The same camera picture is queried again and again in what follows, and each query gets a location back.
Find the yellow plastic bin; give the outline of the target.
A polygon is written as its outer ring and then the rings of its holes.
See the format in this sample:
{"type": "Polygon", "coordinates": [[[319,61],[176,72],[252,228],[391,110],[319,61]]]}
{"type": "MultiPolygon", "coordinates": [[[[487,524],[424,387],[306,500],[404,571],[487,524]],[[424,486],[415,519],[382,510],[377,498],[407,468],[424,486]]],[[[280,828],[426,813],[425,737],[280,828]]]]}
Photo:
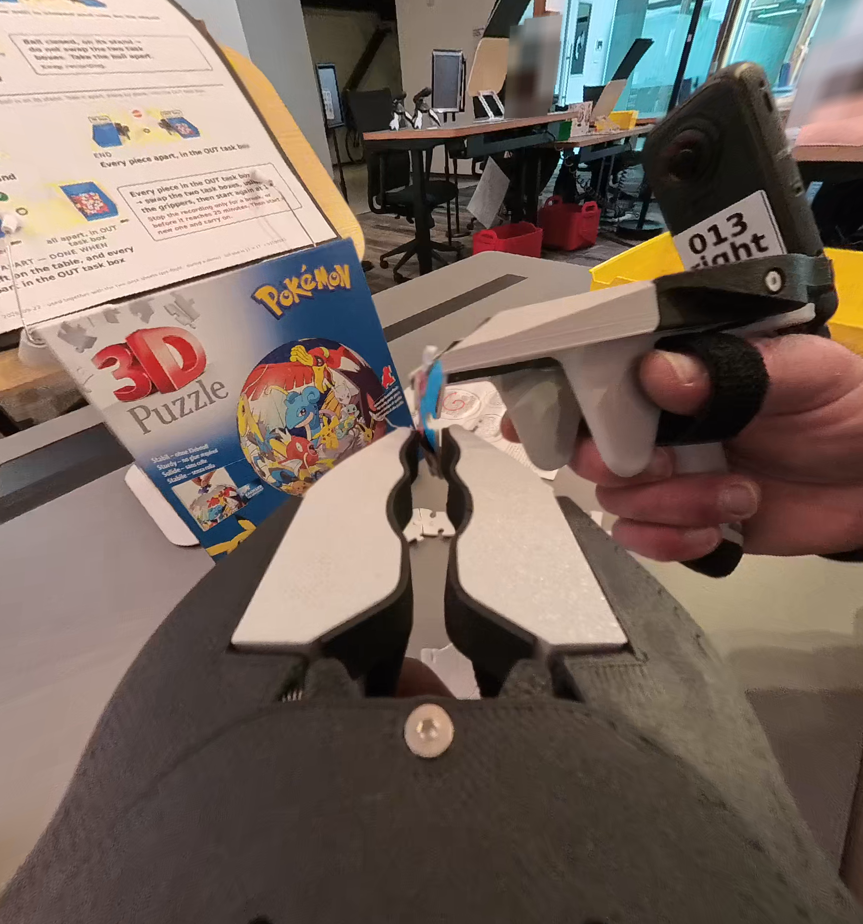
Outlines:
{"type": "MultiPolygon", "coordinates": [[[[833,263],[839,306],[830,319],[834,341],[863,357],[863,251],[827,248],[833,263]]],[[[682,271],[683,265],[668,233],[650,239],[591,269],[592,288],[655,279],[682,271]]]]}

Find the printed task instruction sheet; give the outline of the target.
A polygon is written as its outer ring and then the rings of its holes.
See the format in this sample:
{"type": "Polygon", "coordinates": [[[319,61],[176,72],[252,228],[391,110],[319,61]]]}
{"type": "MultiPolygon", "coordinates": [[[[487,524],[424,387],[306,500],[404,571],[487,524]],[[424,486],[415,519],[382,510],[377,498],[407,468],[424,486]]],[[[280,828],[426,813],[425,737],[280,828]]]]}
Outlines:
{"type": "Polygon", "coordinates": [[[0,337],[346,236],[177,2],[0,2],[0,337]]]}

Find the white puzzle piece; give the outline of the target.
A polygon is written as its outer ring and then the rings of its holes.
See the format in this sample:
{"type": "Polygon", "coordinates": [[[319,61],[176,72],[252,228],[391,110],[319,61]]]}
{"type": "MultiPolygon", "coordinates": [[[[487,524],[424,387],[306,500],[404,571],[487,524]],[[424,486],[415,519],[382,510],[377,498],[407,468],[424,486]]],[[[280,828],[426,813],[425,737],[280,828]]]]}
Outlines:
{"type": "Polygon", "coordinates": [[[445,511],[424,507],[413,508],[411,518],[403,528],[403,536],[410,544],[425,539],[450,539],[454,535],[455,528],[445,511]]]}
{"type": "Polygon", "coordinates": [[[420,660],[455,699],[480,699],[473,664],[452,643],[441,648],[423,648],[420,660]]]}

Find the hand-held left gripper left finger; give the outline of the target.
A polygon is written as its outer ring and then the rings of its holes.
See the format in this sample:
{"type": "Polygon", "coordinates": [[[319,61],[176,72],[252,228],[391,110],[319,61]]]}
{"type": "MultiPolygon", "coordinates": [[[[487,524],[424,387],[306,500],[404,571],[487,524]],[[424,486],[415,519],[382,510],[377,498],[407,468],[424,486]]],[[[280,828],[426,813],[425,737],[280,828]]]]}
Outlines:
{"type": "Polygon", "coordinates": [[[299,504],[231,645],[333,659],[370,696],[391,696],[413,626],[414,431],[399,428],[325,474],[299,504]]]}

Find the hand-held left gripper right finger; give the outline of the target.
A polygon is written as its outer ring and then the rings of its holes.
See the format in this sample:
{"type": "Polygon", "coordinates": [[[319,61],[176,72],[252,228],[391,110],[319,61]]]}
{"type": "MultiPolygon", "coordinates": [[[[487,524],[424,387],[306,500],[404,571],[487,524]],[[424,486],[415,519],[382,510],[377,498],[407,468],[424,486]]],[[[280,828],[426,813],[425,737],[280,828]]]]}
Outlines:
{"type": "Polygon", "coordinates": [[[455,528],[444,618],[494,696],[522,661],[555,676],[568,657],[617,655],[628,639],[553,488],[475,433],[441,434],[446,513],[455,528]]]}

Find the wooden easel board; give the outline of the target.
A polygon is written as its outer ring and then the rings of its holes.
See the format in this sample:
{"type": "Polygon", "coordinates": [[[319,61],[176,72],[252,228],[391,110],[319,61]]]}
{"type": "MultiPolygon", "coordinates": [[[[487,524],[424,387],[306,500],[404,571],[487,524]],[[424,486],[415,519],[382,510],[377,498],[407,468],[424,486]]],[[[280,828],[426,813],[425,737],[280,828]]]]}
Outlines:
{"type": "MultiPolygon", "coordinates": [[[[363,256],[365,238],[356,216],[274,87],[263,72],[240,52],[217,42],[215,46],[223,53],[242,88],[249,93],[267,127],[282,146],[287,160],[323,213],[341,237],[352,239],[357,253],[363,256]]],[[[73,385],[64,369],[54,361],[43,367],[23,364],[17,345],[18,340],[13,334],[0,335],[0,399],[33,388],[73,385]]]]}

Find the red basket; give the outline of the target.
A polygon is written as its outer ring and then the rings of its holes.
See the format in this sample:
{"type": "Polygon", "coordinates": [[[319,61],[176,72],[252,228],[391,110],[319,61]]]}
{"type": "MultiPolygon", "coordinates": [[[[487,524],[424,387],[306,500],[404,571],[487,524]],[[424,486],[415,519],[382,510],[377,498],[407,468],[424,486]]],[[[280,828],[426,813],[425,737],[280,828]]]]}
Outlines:
{"type": "Polygon", "coordinates": [[[597,243],[601,210],[599,203],[563,202],[552,196],[539,209],[541,247],[563,252],[591,248],[597,243]]]}
{"type": "Polygon", "coordinates": [[[508,253],[540,259],[543,229],[529,222],[497,225],[473,235],[473,255],[487,252],[508,253]]]}

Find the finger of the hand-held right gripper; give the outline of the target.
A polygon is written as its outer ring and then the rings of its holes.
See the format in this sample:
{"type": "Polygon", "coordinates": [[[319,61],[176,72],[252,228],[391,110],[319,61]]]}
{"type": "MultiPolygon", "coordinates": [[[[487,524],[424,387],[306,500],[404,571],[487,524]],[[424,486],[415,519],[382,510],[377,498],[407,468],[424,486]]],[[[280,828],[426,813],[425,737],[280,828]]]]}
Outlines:
{"type": "Polygon", "coordinates": [[[442,352],[438,363],[452,377],[555,359],[654,333],[659,320],[656,283],[628,283],[501,311],[442,352]]]}

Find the person's right hand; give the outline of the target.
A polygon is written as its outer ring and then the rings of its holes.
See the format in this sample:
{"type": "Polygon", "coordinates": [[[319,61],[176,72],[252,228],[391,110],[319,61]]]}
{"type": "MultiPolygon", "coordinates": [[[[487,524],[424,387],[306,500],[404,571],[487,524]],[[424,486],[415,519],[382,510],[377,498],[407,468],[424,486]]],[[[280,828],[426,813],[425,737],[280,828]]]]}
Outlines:
{"type": "Polygon", "coordinates": [[[726,472],[676,473],[656,448],[632,478],[610,471],[581,427],[569,467],[596,485],[625,549],[687,563],[713,552],[721,525],[742,526],[753,555],[863,562],[863,358],[829,339],[749,341],[770,388],[757,416],[726,445],[726,472]]]}

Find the blue puzzle box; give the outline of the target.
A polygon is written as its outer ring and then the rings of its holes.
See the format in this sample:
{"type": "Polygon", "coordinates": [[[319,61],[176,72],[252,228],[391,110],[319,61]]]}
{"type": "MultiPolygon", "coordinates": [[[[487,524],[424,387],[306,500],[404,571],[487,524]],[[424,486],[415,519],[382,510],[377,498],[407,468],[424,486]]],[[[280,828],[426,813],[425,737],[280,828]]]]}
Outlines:
{"type": "Polygon", "coordinates": [[[212,558],[348,456],[413,425],[349,239],[37,334],[212,558]]]}

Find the black office chair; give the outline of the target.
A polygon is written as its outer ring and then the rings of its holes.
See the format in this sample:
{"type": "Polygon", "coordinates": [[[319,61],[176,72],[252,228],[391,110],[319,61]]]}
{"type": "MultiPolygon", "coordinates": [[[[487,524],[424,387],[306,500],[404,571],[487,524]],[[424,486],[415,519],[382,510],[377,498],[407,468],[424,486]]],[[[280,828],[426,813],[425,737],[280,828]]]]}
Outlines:
{"type": "Polygon", "coordinates": [[[354,128],[360,134],[368,168],[368,209],[413,225],[414,237],[382,253],[379,266],[391,269],[394,283],[403,283],[402,267],[417,261],[420,274],[459,260],[464,245],[452,240],[451,206],[459,189],[451,179],[434,179],[427,165],[437,142],[421,138],[408,118],[402,120],[391,90],[351,90],[346,98],[354,128]],[[397,257],[394,266],[390,260],[397,257]]]}

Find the wooden office desk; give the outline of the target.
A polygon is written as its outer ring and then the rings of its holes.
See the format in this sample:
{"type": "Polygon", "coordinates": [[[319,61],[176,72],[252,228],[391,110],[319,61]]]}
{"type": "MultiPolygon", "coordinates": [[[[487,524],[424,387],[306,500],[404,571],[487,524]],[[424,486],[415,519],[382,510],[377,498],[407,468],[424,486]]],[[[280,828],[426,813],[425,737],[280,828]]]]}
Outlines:
{"type": "Polygon", "coordinates": [[[425,154],[437,147],[467,159],[542,148],[561,153],[585,149],[597,151],[598,158],[606,158],[622,151],[624,141],[645,136],[657,121],[655,118],[640,118],[633,128],[590,129],[587,134],[562,140],[560,127],[571,117],[570,112],[555,112],[535,117],[475,121],[468,125],[448,124],[444,128],[367,132],[363,134],[363,147],[371,153],[408,152],[415,184],[414,203],[424,206],[425,154]]]}

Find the white instruction leaflet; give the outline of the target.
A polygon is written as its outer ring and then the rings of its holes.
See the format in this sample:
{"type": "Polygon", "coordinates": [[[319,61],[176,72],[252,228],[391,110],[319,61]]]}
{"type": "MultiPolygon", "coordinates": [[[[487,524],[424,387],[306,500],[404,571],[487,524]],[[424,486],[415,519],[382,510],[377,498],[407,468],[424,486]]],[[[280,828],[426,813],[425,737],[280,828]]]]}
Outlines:
{"type": "Polygon", "coordinates": [[[459,426],[474,433],[503,454],[537,473],[541,479],[553,481],[558,470],[536,467],[524,447],[511,442],[502,434],[506,407],[495,386],[487,381],[449,385],[444,388],[438,418],[446,426],[459,426]]]}

